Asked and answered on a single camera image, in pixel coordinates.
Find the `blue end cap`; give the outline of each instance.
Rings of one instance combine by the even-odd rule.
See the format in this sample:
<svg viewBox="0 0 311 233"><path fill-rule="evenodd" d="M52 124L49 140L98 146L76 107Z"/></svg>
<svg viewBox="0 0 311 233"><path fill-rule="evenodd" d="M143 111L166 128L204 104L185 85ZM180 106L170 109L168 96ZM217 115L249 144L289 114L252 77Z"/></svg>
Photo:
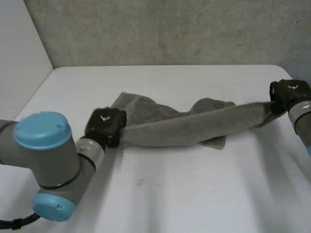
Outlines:
<svg viewBox="0 0 311 233"><path fill-rule="evenodd" d="M37 193L33 200L35 213L50 221L66 221L76 208L72 201L49 193Z"/></svg>
<svg viewBox="0 0 311 233"><path fill-rule="evenodd" d="M41 112L26 117L14 128L14 139L31 150L51 150L71 139L66 117L55 112Z"/></svg>

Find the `robotic arm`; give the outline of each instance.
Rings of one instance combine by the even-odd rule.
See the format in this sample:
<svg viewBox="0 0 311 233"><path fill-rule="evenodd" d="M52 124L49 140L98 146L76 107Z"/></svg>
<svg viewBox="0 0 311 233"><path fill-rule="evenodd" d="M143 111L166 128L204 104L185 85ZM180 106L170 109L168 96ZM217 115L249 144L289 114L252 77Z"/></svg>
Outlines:
<svg viewBox="0 0 311 233"><path fill-rule="evenodd" d="M296 134L311 155L311 89L305 81L281 80L270 84L271 111L288 112Z"/></svg>
<svg viewBox="0 0 311 233"><path fill-rule="evenodd" d="M55 112L21 122L0 121L0 163L32 170L40 190L32 208L52 221L68 220L77 208L106 147L119 145L125 111L96 109L76 144L67 119Z"/></svg>

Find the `cable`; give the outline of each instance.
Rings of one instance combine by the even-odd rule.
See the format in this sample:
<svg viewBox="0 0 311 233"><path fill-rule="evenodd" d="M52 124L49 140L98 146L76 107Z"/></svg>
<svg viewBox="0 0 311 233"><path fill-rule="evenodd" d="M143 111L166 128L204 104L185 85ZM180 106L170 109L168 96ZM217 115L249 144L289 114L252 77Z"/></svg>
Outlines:
<svg viewBox="0 0 311 233"><path fill-rule="evenodd" d="M4 230L4 229L18 230L22 226L26 226L30 223L33 223L34 221L38 220L39 218L40 218L39 215L37 215L36 213L33 213L32 215L30 215L24 219L18 218L18 219L14 219L13 221L0 220L0 230Z"/></svg>

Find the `towel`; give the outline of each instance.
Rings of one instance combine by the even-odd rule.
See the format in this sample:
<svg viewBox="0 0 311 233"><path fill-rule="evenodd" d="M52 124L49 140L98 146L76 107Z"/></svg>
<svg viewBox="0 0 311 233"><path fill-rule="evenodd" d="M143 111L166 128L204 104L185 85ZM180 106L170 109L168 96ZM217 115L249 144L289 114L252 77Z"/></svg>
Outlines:
<svg viewBox="0 0 311 233"><path fill-rule="evenodd" d="M271 102L253 102L236 106L204 98L188 112L154 102L146 96L121 93L112 108L126 111L122 129L122 147L203 146L222 149L226 136L252 127L262 127L282 114L271 112Z"/></svg>

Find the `table surface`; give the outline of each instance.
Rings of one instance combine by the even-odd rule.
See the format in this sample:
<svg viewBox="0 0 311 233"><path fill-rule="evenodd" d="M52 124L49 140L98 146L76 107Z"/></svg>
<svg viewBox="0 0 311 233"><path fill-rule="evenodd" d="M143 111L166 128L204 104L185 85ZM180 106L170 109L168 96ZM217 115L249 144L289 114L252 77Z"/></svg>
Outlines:
<svg viewBox="0 0 311 233"><path fill-rule="evenodd" d="M63 67L52 72L17 120L65 115L77 140L98 107L121 92L187 111L201 98L243 104L269 100L277 66ZM40 219L32 233L307 233L311 159L287 115L229 135L223 150L191 147L108 150L74 216ZM1 166L0 219L30 214L38 186L27 169Z"/></svg>

